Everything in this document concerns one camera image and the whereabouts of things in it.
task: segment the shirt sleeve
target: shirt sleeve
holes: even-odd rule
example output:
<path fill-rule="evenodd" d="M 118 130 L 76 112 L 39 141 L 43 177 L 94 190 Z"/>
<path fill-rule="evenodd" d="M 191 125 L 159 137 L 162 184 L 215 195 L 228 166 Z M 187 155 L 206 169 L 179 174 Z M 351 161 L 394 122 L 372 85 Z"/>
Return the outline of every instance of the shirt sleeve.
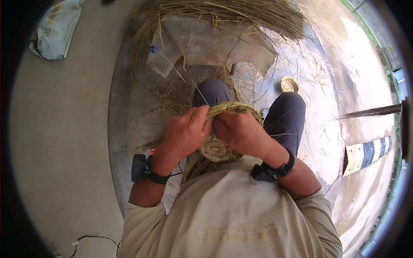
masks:
<path fill-rule="evenodd" d="M 139 257 L 148 257 L 157 248 L 165 218 L 162 202 L 150 208 L 128 203 L 117 258 L 135 258 L 138 253 Z"/>
<path fill-rule="evenodd" d="M 321 187 L 314 194 L 296 200 L 295 203 L 317 233 L 323 246 L 324 256 L 326 258 L 342 257 L 343 247 L 331 219 L 332 208 L 325 198 L 324 189 Z"/>

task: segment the dark gray pants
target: dark gray pants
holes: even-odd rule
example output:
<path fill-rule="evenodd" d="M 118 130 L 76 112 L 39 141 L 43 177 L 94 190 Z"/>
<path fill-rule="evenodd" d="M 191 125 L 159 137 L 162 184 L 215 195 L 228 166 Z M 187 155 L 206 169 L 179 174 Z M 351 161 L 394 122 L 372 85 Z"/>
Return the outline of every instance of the dark gray pants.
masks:
<path fill-rule="evenodd" d="M 208 79 L 198 85 L 199 90 L 210 106 L 223 101 L 231 101 L 227 85 L 216 79 Z M 195 89 L 193 107 L 206 105 L 204 98 Z M 306 104 L 295 92 L 281 94 L 271 105 L 264 120 L 265 131 L 282 146 L 297 155 L 304 129 Z"/>

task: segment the hand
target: hand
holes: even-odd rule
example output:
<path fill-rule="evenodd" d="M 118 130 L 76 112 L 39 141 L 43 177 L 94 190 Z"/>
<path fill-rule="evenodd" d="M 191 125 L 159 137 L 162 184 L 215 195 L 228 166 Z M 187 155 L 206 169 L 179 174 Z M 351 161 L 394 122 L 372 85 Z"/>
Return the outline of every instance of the hand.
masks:
<path fill-rule="evenodd" d="M 205 121 L 208 110 L 207 105 L 193 107 L 182 116 L 169 119 L 164 140 L 152 158 L 155 173 L 169 175 L 183 158 L 201 147 L 212 130 L 211 120 Z"/>
<path fill-rule="evenodd" d="M 280 149 L 278 142 L 267 134 L 249 111 L 225 111 L 217 116 L 214 125 L 217 138 L 239 153 L 266 161 L 270 155 L 274 156 L 274 151 Z"/>

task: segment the person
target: person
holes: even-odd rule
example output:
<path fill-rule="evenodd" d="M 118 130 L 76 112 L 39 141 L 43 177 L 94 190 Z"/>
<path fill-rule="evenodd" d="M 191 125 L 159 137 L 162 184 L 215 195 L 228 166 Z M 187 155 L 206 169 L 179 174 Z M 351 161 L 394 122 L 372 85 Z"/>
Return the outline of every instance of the person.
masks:
<path fill-rule="evenodd" d="M 262 127 L 248 111 L 225 111 L 205 121 L 208 105 L 231 96 L 219 80 L 206 80 L 198 88 L 193 108 L 168 121 L 151 160 L 153 173 L 170 175 L 213 128 L 217 138 L 244 157 L 279 168 L 289 162 L 288 148 L 294 165 L 274 182 L 253 179 L 253 164 L 242 162 L 205 172 L 182 185 L 168 215 L 161 203 L 165 185 L 135 182 L 118 258 L 341 257 L 331 204 L 314 173 L 296 157 L 306 108 L 300 95 L 281 94 Z"/>

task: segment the beige shirt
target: beige shirt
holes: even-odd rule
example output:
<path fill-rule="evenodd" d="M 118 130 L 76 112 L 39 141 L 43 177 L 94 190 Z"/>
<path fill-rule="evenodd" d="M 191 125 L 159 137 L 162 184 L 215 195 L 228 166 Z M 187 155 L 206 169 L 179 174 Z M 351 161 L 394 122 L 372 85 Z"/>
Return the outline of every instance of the beige shirt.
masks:
<path fill-rule="evenodd" d="M 128 204 L 118 258 L 341 257 L 323 188 L 294 201 L 251 169 L 188 181 L 168 215 L 162 203 Z"/>

